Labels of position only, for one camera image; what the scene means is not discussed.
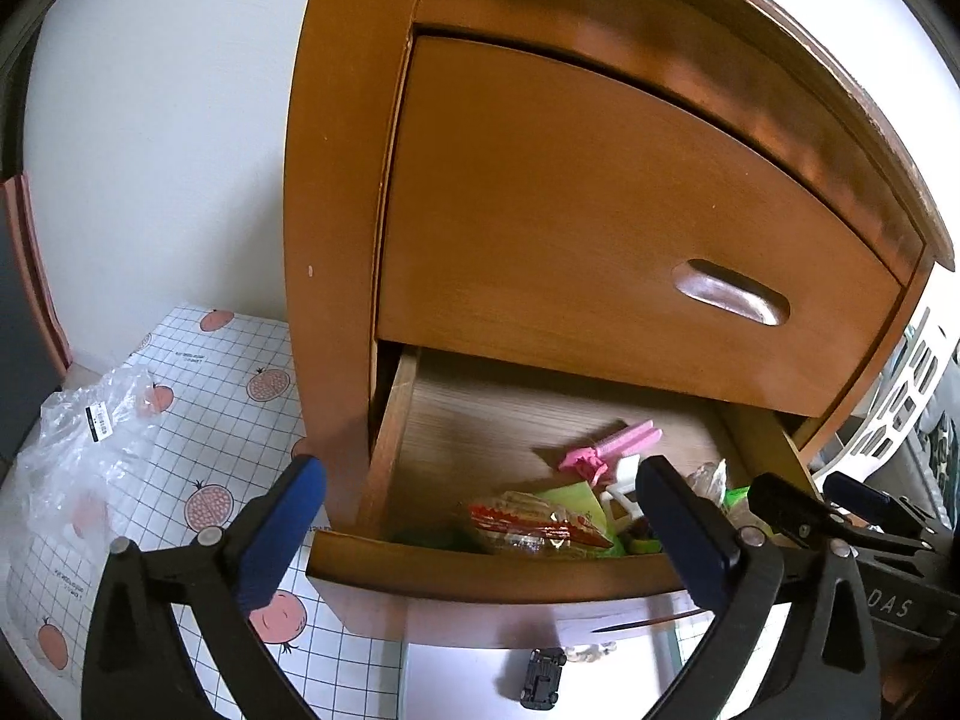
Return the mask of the black toy car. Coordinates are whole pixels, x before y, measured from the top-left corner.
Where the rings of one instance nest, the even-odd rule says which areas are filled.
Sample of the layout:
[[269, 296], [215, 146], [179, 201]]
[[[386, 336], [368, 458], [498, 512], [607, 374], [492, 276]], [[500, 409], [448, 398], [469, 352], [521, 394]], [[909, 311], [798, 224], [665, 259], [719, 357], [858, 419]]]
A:
[[519, 694], [527, 710], [551, 710], [558, 702], [558, 688], [566, 665], [563, 649], [537, 649], [530, 652]]

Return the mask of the pink plastic clip toy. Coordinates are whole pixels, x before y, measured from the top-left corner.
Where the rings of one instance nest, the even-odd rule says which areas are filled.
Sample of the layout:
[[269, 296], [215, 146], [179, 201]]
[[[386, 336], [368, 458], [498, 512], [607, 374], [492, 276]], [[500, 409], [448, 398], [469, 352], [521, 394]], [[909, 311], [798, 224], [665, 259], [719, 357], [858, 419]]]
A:
[[625, 457], [640, 455], [662, 439], [664, 431], [650, 419], [620, 429], [596, 444], [568, 450], [558, 463], [560, 472], [576, 473], [591, 488], [615, 476], [615, 468]]

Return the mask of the yellow green small box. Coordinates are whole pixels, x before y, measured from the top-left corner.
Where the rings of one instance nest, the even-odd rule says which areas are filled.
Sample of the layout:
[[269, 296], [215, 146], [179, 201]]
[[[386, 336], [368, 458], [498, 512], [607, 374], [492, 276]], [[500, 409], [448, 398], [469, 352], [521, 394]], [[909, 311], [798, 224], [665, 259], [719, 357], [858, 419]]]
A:
[[732, 512], [737, 505], [747, 499], [748, 491], [750, 491], [748, 486], [742, 486], [742, 488], [736, 489], [727, 489], [726, 493], [724, 493], [724, 499], [722, 500], [722, 510], [724, 512]]

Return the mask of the upper wooden drawer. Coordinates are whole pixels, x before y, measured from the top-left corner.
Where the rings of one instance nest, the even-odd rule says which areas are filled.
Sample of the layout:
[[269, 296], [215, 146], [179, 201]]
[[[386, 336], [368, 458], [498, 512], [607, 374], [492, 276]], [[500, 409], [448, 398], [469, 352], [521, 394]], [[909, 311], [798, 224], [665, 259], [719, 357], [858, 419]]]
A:
[[384, 340], [818, 416], [900, 293], [812, 193], [695, 115], [540, 55], [416, 41]]

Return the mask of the pastel pipe cleaner loop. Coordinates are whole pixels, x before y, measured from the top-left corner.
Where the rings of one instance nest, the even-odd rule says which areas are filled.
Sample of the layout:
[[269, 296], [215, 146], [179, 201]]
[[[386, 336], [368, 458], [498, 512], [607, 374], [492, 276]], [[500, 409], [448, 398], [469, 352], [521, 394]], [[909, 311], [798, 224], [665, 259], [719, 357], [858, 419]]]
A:
[[615, 642], [601, 642], [600, 644], [574, 645], [566, 647], [566, 663], [597, 663], [617, 651]]

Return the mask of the brown wooden nightstand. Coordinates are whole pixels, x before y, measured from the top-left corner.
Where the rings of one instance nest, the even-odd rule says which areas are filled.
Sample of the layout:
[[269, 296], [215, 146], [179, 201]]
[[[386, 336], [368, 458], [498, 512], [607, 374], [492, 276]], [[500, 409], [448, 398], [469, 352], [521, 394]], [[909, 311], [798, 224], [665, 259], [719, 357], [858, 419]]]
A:
[[866, 91], [771, 0], [309, 0], [286, 305], [374, 639], [548, 647], [692, 605], [667, 557], [475, 554], [480, 497], [632, 422], [681, 472], [809, 465], [953, 247]]

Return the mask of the clear plastic bag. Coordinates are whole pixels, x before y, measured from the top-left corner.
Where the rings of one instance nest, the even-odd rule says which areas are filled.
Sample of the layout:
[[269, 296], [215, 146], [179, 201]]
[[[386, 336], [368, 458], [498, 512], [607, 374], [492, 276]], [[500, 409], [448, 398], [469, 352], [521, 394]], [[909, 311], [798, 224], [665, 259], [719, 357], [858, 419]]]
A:
[[122, 364], [44, 401], [2, 493], [11, 621], [75, 644], [109, 546], [125, 532], [160, 429], [153, 376]]

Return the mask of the green white card packet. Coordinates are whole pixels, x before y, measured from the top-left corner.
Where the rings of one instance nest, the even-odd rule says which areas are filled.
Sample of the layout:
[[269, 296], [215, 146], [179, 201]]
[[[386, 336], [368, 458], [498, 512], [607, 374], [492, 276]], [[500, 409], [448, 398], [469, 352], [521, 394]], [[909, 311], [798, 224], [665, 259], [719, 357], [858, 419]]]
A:
[[585, 481], [537, 491], [535, 497], [550, 505], [563, 507], [571, 515], [587, 520], [590, 526], [605, 538], [604, 546], [597, 541], [586, 543], [581, 538], [576, 538], [565, 546], [565, 550], [578, 557], [623, 557], [626, 554], [620, 538], [608, 523], [599, 499]]

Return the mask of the white slatted crate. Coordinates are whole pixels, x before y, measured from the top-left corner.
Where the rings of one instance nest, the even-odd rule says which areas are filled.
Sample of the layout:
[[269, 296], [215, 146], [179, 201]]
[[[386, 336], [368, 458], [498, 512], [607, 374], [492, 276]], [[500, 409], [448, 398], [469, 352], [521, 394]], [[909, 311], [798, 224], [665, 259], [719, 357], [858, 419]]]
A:
[[834, 472], [866, 481], [895, 455], [929, 405], [957, 343], [957, 323], [940, 305], [923, 299], [880, 374], [853, 437], [812, 475], [818, 489], [825, 488]]

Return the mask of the grid pomegranate pattern mat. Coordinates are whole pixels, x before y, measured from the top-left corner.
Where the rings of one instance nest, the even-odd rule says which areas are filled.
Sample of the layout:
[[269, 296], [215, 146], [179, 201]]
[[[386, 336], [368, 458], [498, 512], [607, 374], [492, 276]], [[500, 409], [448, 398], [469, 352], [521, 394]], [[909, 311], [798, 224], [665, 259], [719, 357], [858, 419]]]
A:
[[[145, 550], [228, 527], [304, 447], [286, 323], [179, 305], [130, 359], [163, 412], [151, 458], [110, 489], [106, 514]], [[252, 628], [319, 717], [397, 717], [402, 645], [343, 629], [306, 577], [309, 551], [293, 553]], [[3, 631], [53, 710], [78, 717], [96, 571], [68, 538], [29, 535], [8, 557]]]

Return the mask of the rice cracker snack packet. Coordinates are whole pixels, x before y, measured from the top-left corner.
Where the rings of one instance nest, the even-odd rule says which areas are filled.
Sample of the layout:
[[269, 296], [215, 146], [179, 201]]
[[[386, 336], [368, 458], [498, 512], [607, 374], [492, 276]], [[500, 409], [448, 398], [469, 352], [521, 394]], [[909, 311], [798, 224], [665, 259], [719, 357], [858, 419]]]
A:
[[565, 550], [565, 546], [576, 538], [605, 544], [605, 538], [587, 520], [550, 505], [535, 494], [509, 491], [479, 497], [466, 505], [466, 516], [470, 533], [490, 553], [592, 559], [578, 557]]

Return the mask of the white tray with teal rim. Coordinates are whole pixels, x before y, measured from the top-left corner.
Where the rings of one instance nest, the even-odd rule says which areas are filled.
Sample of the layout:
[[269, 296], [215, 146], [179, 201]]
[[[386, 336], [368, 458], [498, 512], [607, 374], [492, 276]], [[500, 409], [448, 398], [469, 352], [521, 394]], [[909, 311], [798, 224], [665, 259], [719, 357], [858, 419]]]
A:
[[443, 649], [409, 645], [398, 715], [432, 718], [641, 718], [683, 665], [672, 624], [601, 645], [576, 647], [555, 686], [550, 709], [521, 702], [530, 649]]

